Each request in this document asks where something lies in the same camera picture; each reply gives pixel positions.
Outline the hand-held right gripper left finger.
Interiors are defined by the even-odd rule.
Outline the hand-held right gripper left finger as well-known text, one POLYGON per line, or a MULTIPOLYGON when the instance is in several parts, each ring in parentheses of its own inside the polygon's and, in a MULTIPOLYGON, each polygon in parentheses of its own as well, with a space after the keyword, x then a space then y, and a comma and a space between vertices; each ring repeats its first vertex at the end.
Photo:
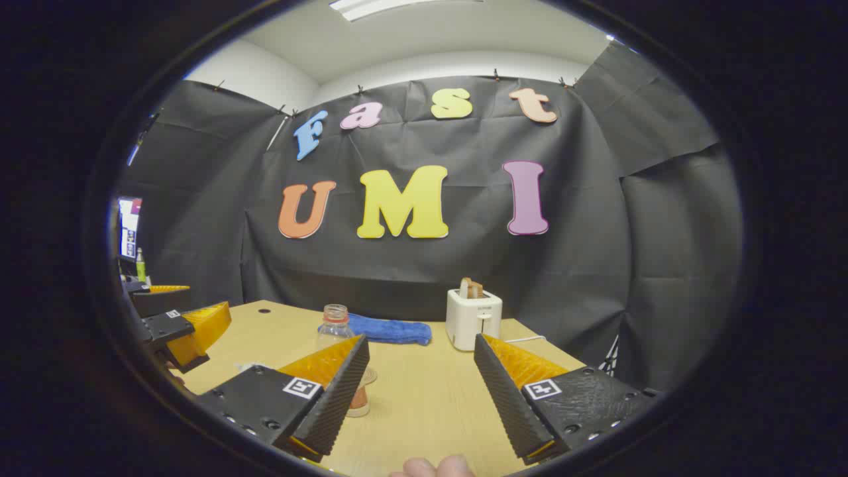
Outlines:
POLYGON ((251 366, 197 402, 255 441, 318 464, 333 450, 369 360, 369 341, 357 335, 279 369, 251 366))

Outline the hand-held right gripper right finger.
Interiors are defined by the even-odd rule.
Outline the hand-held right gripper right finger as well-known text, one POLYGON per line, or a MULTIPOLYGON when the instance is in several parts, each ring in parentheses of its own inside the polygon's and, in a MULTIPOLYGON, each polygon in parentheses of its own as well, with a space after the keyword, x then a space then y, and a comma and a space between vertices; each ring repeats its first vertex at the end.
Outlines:
POLYGON ((509 443, 524 464, 588 446, 643 414, 657 397, 593 366, 566 370, 502 339, 478 333, 474 362, 509 443))

